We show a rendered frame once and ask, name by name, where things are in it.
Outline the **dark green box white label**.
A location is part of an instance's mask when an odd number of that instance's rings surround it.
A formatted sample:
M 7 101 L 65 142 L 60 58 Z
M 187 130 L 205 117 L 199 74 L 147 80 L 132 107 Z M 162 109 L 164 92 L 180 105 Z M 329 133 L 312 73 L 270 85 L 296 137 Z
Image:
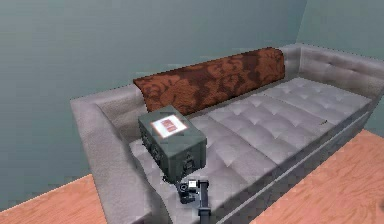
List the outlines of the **dark green box white label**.
M 176 183 L 206 165 L 207 137 L 172 105 L 138 117 L 143 145 Z

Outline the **grey tufted sofa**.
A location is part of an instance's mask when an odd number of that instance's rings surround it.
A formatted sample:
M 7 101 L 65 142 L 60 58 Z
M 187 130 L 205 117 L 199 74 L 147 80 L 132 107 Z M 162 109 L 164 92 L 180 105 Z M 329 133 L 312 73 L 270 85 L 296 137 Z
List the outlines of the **grey tufted sofa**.
M 285 77 L 186 117 L 207 137 L 206 165 L 174 184 L 143 145 L 149 113 L 132 82 L 71 103 L 107 224 L 200 224 L 200 196 L 176 184 L 208 180 L 209 224 L 245 224 L 360 132 L 384 96 L 384 60 L 305 44 L 283 52 Z

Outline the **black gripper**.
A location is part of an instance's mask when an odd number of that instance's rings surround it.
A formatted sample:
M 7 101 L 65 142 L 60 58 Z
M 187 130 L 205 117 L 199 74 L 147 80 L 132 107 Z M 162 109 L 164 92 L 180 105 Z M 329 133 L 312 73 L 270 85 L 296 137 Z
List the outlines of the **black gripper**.
M 195 195 L 197 193 L 197 185 L 193 183 L 180 183 L 177 187 L 180 202 L 182 204 L 188 204 L 195 200 Z

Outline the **brown patterned long cushion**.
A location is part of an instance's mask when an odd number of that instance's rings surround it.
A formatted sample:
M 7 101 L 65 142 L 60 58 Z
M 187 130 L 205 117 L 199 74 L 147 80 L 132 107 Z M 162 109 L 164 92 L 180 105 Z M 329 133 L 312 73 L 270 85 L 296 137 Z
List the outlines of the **brown patterned long cushion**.
M 267 47 L 140 77 L 147 110 L 171 105 L 189 115 L 285 77 L 283 52 Z

